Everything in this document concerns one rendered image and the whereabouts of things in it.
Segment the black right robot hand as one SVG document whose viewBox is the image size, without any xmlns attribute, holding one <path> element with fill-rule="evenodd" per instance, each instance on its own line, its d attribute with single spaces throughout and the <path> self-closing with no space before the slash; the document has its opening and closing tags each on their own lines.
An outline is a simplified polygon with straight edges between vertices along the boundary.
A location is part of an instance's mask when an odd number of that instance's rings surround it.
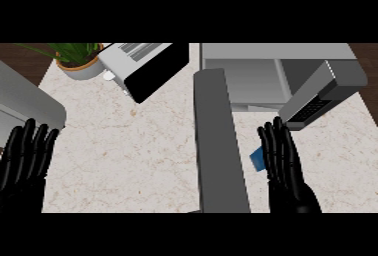
<svg viewBox="0 0 378 256">
<path fill-rule="evenodd" d="M 279 116 L 257 128 L 267 170 L 272 213 L 321 213 L 321 205 L 303 177 L 301 160 L 290 129 Z"/>
</svg>

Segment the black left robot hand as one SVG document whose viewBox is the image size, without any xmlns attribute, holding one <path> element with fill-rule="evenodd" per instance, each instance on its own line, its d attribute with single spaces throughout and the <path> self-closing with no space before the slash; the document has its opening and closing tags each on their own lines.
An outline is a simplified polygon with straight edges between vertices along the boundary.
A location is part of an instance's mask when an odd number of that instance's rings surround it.
<svg viewBox="0 0 378 256">
<path fill-rule="evenodd" d="M 30 118 L 9 134 L 0 159 L 0 213 L 40 214 L 58 129 Z"/>
</svg>

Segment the blue milk carton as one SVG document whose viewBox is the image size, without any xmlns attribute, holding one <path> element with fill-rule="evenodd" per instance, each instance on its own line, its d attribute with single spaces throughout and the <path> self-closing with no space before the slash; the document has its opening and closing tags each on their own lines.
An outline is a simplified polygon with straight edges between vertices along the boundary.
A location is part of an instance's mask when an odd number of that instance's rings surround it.
<svg viewBox="0 0 378 256">
<path fill-rule="evenodd" d="M 250 155 L 250 159 L 256 168 L 256 171 L 260 172 L 266 169 L 264 157 L 263 157 L 263 147 L 259 147 Z"/>
</svg>

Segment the grey microwave door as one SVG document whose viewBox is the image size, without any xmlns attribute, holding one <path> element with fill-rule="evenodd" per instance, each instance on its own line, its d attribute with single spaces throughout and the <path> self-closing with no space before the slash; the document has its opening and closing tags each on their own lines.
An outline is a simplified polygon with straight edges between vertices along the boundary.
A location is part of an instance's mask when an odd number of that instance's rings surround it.
<svg viewBox="0 0 378 256">
<path fill-rule="evenodd" d="M 202 213 L 250 213 L 225 71 L 194 75 L 194 116 Z"/>
</svg>

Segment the grey microwave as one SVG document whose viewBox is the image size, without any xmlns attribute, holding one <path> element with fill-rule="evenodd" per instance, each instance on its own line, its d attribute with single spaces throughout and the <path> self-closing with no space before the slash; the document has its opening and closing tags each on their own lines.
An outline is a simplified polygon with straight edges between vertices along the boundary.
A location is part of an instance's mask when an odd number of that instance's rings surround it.
<svg viewBox="0 0 378 256">
<path fill-rule="evenodd" d="M 275 112 L 301 130 L 368 85 L 346 43 L 202 43 L 199 67 L 225 71 L 235 112 Z"/>
</svg>

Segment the grey sink basin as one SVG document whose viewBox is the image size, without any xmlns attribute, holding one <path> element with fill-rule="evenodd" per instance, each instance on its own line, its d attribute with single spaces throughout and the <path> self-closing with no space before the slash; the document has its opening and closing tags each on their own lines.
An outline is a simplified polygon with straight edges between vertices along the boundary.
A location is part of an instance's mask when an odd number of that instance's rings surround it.
<svg viewBox="0 0 378 256">
<path fill-rule="evenodd" d="M 30 118 L 36 126 L 47 124 L 50 129 L 62 129 L 65 107 L 0 60 L 0 147 L 12 129 L 24 126 Z"/>
</svg>

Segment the green potted plant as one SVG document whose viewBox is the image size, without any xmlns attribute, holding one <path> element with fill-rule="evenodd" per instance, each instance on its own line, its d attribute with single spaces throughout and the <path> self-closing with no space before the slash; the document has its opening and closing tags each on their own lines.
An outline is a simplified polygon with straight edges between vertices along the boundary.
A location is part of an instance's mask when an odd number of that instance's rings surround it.
<svg viewBox="0 0 378 256">
<path fill-rule="evenodd" d="M 18 46 L 53 58 L 58 68 L 74 80 L 89 80 L 105 70 L 99 60 L 99 53 L 103 50 L 102 43 L 49 43 L 47 46 L 53 53 L 24 43 L 18 43 Z"/>
</svg>

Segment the silver toaster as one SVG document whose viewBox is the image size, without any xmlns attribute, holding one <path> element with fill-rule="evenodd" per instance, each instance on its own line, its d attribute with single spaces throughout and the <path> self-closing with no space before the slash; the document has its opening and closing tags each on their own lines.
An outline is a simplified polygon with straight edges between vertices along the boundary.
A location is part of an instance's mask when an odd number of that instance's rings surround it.
<svg viewBox="0 0 378 256">
<path fill-rule="evenodd" d="M 105 80 L 142 103 L 189 63 L 188 43 L 112 43 L 101 51 Z"/>
</svg>

